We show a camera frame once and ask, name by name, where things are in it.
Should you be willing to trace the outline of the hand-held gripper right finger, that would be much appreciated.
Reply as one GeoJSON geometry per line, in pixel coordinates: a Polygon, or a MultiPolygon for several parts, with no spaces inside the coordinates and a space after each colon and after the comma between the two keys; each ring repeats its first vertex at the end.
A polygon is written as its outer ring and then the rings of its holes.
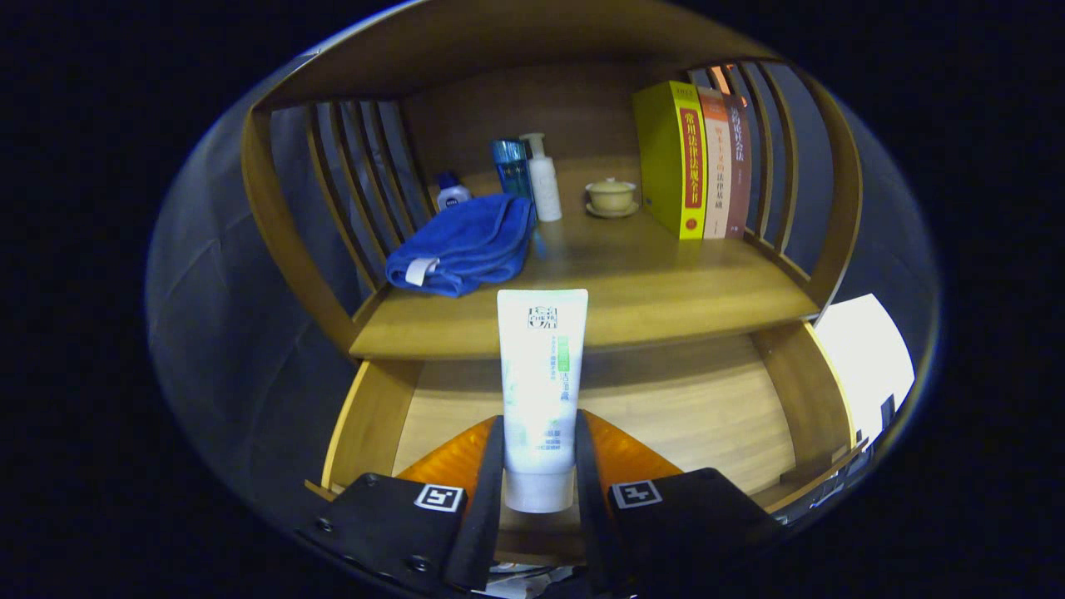
{"type": "Polygon", "coordinates": [[[685,473],[585,409],[576,412],[575,456],[596,594],[708,594],[783,533],[715,468],[685,473]]]}

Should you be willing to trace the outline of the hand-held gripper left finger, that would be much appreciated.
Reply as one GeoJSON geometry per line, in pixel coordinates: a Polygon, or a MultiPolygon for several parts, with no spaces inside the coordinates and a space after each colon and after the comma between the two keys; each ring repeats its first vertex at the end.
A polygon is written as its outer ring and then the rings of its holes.
{"type": "Polygon", "coordinates": [[[493,416],[399,477],[363,473],[301,537],[394,594],[486,588],[501,523],[503,418],[493,416]]]}

